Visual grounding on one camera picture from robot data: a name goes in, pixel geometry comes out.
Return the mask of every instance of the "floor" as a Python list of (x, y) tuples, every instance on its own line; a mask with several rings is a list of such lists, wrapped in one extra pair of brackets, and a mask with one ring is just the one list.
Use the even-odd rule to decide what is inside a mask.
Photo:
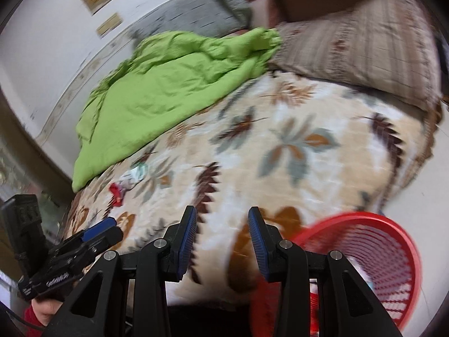
[(385, 207), (385, 215), (398, 222), (415, 241), (423, 267), (421, 294), (403, 331), (418, 337), (438, 311), (449, 290), (449, 113), (435, 135), (434, 157), (418, 177)]

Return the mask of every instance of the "cable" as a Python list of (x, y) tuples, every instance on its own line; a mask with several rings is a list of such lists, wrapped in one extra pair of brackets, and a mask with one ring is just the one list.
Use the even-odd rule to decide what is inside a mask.
[(8, 313), (11, 317), (17, 319), (20, 323), (26, 325), (29, 328), (33, 328), (36, 329), (38, 331), (44, 331), (45, 328), (44, 327), (39, 327), (36, 326), (34, 324), (31, 324), (29, 322), (27, 322), (26, 320), (23, 320), (22, 318), (20, 318), (17, 314), (15, 314), (11, 309), (9, 309), (5, 304), (3, 304), (2, 302), (0, 302), (0, 308), (2, 308), (6, 313)]

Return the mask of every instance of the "pillow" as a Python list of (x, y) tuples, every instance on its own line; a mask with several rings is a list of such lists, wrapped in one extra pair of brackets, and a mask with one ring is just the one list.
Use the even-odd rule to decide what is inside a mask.
[(415, 0), (366, 0), (278, 30), (272, 68), (373, 87), (426, 111), (441, 98), (435, 41)]
[(250, 18), (251, 9), (245, 0), (170, 0), (138, 20), (131, 35), (135, 45), (169, 30), (221, 38), (248, 28)]

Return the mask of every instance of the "brown striped pillow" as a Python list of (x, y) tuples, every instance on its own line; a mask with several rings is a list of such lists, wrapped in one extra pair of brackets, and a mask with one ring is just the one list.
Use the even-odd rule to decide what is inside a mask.
[(277, 28), (283, 44), (272, 68), (374, 87), (426, 111), (441, 98), (432, 29), (415, 0), (366, 0)]

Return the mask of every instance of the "red plastic basket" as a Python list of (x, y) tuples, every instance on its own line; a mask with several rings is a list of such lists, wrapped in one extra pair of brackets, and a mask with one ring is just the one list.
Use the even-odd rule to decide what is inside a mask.
[[(410, 236), (392, 220), (363, 211), (328, 218), (292, 240), (306, 251), (337, 249), (354, 257), (371, 277), (374, 292), (399, 329), (410, 318), (421, 285), (421, 261)], [(251, 301), (254, 337), (271, 337), (280, 284), (262, 277)]]

